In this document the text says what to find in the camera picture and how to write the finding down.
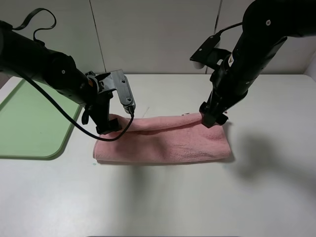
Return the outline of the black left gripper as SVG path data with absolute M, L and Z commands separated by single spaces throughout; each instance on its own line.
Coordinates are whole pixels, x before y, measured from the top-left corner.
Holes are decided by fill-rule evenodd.
M 110 73 L 95 74 L 89 71 L 85 74 L 88 82 L 97 87 L 97 95 L 92 102 L 87 103 L 81 116 L 81 123 L 88 124 L 89 118 L 92 118 L 96 124 L 96 131 L 99 135 L 106 135 L 111 132 L 117 132 L 122 129 L 117 118 L 110 119 L 110 100 L 113 98 L 113 85 L 107 86 L 106 82 L 110 79 Z

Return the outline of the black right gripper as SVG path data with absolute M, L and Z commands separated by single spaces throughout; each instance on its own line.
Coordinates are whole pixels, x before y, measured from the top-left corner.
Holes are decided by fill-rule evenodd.
M 210 77 L 212 91 L 199 108 L 201 124 L 207 128 L 224 125 L 224 111 L 241 101 L 248 93 L 248 70 L 217 66 Z

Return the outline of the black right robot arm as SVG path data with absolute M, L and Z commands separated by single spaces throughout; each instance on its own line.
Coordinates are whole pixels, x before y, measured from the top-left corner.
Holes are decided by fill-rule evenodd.
M 241 101 L 288 37 L 316 34 L 314 0 L 256 0 L 245 11 L 242 34 L 232 52 L 217 48 L 221 34 L 210 36 L 190 57 L 214 70 L 212 91 L 200 106 L 202 124 L 223 125 L 224 112 Z

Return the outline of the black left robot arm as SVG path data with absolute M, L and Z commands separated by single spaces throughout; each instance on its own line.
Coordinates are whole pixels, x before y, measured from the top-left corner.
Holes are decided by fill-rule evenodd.
M 122 129 L 118 119 L 109 116 L 113 94 L 103 91 L 100 78 L 82 73 L 71 56 L 47 49 L 42 43 L 14 32 L 4 21 L 0 23 L 0 69 L 46 84 L 79 104 L 84 108 L 82 123 L 92 119 L 98 134 Z

